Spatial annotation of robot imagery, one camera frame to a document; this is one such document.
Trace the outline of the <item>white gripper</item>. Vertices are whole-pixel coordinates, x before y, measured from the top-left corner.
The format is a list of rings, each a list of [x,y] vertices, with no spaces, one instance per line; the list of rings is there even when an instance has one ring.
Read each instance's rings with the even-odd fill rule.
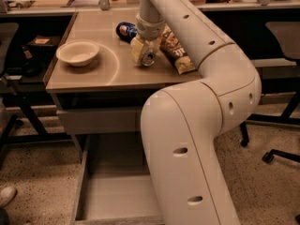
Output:
[[[163,39],[161,36],[165,27],[165,20],[158,13],[143,14],[139,12],[136,16],[136,28],[138,34],[144,40],[151,41],[154,52],[158,52]],[[141,63],[144,42],[135,37],[130,42],[132,60],[136,65]]]

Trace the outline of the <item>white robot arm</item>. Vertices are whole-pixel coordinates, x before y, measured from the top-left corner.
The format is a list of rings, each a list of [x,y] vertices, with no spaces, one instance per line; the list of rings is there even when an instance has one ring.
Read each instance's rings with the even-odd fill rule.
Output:
[[[157,91],[142,108],[142,144],[165,225],[240,225],[214,139],[256,108],[256,68],[188,0],[141,0],[136,26],[134,56],[169,26],[201,74]]]

